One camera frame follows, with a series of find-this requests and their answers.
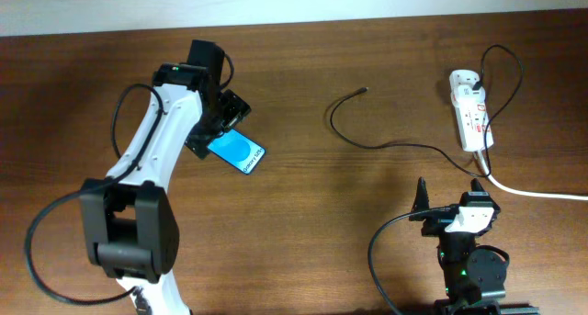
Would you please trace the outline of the blue Galaxy smartphone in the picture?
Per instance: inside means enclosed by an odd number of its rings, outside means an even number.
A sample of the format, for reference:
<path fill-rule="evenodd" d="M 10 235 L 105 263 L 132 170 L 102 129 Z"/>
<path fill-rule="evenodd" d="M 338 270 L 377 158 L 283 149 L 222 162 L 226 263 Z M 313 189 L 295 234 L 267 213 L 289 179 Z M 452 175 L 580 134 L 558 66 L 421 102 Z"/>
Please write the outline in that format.
<path fill-rule="evenodd" d="M 251 174 L 266 154 L 265 148 L 236 129 L 212 141 L 207 149 L 243 174 Z"/>

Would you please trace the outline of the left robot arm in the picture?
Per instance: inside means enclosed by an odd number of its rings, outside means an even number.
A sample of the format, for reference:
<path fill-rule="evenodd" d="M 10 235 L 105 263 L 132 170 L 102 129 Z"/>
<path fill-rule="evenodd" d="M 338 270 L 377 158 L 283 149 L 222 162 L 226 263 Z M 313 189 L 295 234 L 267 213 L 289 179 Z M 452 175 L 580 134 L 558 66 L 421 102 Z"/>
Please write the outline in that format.
<path fill-rule="evenodd" d="M 151 104 L 105 179 L 84 181 L 81 210 L 91 264 L 126 290 L 139 314 L 188 314 L 175 281 L 179 228 L 167 190 L 179 154 L 199 158 L 251 108 L 221 81 L 230 61 L 195 39 L 185 62 L 164 63 L 147 85 Z"/>

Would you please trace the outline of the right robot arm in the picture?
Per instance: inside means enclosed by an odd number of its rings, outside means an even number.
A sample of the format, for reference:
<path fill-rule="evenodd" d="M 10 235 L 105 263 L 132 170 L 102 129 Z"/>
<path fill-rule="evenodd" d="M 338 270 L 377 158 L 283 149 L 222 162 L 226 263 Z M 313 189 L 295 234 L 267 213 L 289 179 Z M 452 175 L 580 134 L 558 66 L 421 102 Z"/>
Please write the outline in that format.
<path fill-rule="evenodd" d="M 437 261 L 443 271 L 445 299 L 434 303 L 434 314 L 538 314 L 528 304 L 502 305 L 509 254 L 477 239 L 492 229 L 501 208 L 476 179 L 456 204 L 432 208 L 421 177 L 411 221 L 421 221 L 421 234 L 438 239 Z"/>

